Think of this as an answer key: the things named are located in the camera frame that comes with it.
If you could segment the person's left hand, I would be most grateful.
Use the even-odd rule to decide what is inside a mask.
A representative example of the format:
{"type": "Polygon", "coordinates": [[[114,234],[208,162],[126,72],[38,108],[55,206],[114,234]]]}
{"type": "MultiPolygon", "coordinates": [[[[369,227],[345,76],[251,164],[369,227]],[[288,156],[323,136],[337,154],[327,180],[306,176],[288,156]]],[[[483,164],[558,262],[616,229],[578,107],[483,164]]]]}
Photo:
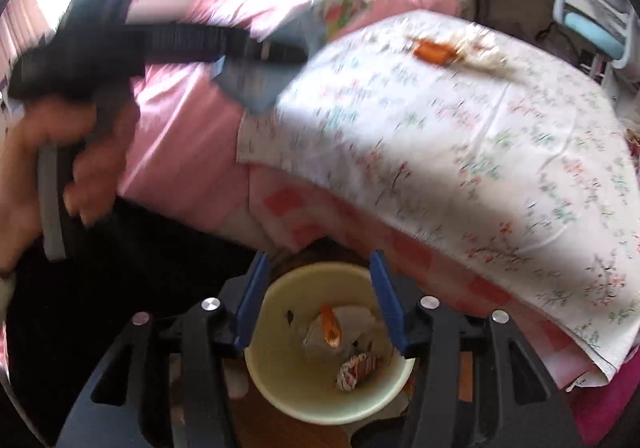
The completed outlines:
{"type": "MultiPolygon", "coordinates": [[[[70,215],[90,226],[107,216],[116,198],[126,154],[134,139],[140,111],[129,101],[115,118],[112,129],[86,145],[76,156],[73,180],[64,189],[63,202],[70,215]]],[[[44,98],[29,107],[9,131],[1,147],[1,275],[6,278],[41,234],[38,190],[38,151],[47,144],[73,145],[96,124],[92,104],[69,104],[44,98]]]]}

